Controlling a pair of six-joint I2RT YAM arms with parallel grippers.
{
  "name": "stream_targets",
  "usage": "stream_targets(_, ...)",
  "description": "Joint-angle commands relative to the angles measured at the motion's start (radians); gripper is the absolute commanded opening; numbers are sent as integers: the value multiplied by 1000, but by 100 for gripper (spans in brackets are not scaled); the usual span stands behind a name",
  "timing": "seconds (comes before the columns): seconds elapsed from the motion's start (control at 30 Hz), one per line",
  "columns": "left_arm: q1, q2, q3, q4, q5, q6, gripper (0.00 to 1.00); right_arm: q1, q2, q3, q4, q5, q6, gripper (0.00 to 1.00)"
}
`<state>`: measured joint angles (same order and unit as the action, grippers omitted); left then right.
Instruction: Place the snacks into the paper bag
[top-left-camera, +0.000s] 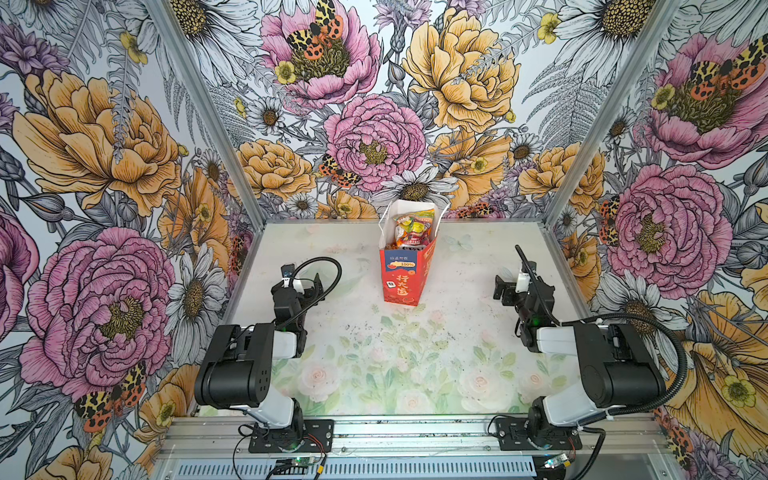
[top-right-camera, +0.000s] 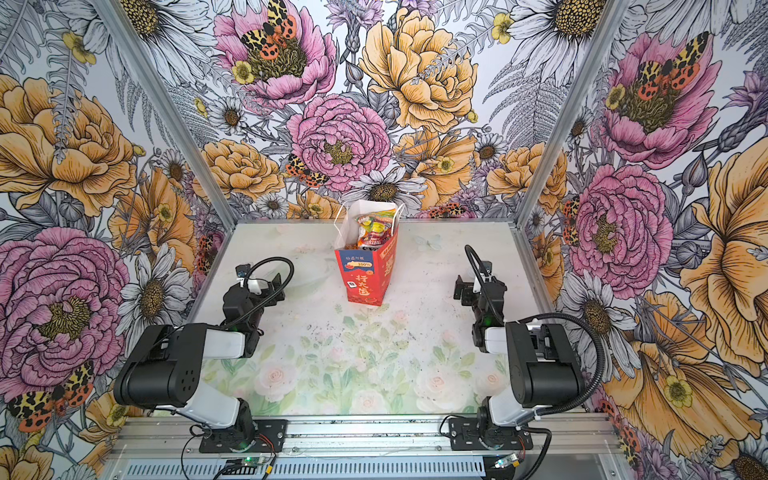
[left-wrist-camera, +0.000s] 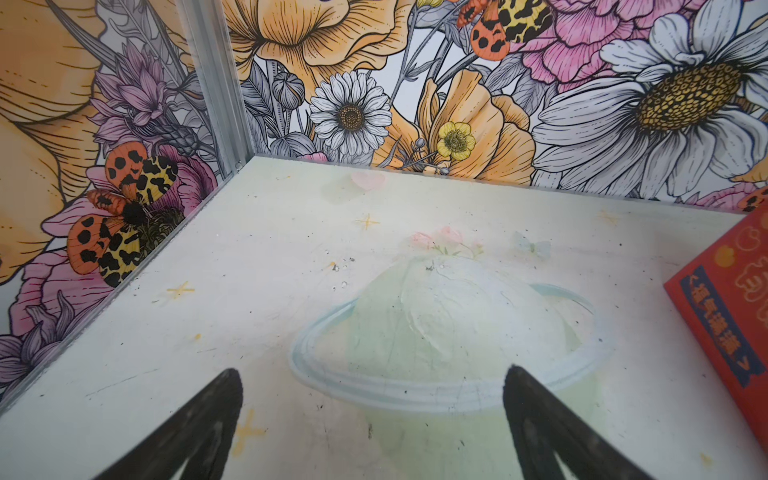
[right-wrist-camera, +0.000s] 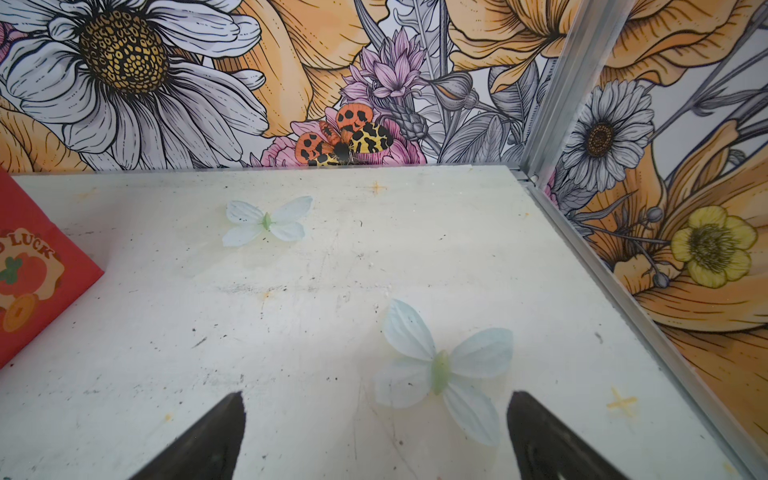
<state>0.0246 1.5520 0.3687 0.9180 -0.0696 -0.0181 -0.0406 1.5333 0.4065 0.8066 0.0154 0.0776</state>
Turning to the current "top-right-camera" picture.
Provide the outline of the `red white paper bag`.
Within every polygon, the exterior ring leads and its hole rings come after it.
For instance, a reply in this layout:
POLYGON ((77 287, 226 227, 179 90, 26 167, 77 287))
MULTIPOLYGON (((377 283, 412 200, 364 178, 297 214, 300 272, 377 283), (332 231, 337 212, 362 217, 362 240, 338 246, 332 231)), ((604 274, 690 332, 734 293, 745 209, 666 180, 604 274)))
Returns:
POLYGON ((402 206, 393 202, 357 200, 345 206, 343 220, 339 217, 334 220, 337 230, 334 251, 349 302, 371 306, 383 304, 395 266, 402 210, 402 206), (397 210, 392 237, 376 250, 359 249, 356 218, 388 209, 397 210))

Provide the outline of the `orange snack packet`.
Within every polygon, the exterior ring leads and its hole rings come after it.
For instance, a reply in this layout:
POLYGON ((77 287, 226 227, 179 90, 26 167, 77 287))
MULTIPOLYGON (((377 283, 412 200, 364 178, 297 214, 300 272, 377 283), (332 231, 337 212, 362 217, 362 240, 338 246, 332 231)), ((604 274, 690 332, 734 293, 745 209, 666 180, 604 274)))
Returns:
POLYGON ((392 237, 397 210, 388 209, 359 215, 357 247, 364 250, 376 250, 392 237))

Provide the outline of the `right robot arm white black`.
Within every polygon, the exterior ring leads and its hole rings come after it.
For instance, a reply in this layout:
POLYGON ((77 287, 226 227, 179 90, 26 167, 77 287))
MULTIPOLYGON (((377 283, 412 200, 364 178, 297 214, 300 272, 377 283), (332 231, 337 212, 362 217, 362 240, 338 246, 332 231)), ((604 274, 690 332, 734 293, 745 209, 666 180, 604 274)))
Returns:
POLYGON ((524 428, 544 408, 565 405, 585 391, 564 327, 536 316, 504 320, 505 292, 506 285, 494 277, 455 282, 453 298, 474 314, 473 344, 506 358, 509 385, 485 395, 474 419, 449 420, 454 451, 530 449, 533 441, 524 428))

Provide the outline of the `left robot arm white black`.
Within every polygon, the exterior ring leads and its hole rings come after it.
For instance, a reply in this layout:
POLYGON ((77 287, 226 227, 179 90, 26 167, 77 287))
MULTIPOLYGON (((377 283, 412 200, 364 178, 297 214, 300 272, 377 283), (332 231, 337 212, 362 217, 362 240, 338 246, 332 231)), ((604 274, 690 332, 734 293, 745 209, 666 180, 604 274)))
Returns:
POLYGON ((248 402, 207 384, 202 366, 205 360, 251 358, 263 336, 264 309, 285 299, 283 289, 279 274, 271 280, 242 279, 223 296, 221 324, 147 328, 117 376, 117 403, 169 411, 197 422, 210 452, 251 448, 258 427, 248 402))

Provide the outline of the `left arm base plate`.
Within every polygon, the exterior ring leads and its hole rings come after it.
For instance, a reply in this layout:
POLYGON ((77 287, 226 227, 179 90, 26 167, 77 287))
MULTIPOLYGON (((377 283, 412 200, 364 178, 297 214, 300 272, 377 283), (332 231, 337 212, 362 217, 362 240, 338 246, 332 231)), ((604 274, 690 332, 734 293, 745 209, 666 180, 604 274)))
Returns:
POLYGON ((237 426, 205 434, 198 450, 204 454, 280 453, 286 439, 285 419, 254 420, 244 430, 237 426))

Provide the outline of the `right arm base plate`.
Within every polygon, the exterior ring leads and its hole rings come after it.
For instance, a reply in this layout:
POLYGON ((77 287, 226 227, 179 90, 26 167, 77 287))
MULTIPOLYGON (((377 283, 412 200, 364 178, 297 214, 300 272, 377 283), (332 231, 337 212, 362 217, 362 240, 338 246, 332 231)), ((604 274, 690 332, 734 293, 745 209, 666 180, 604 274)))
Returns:
POLYGON ((533 448, 532 437, 514 427, 499 427, 477 416, 446 416, 439 433, 446 437, 453 451, 522 451, 533 448))

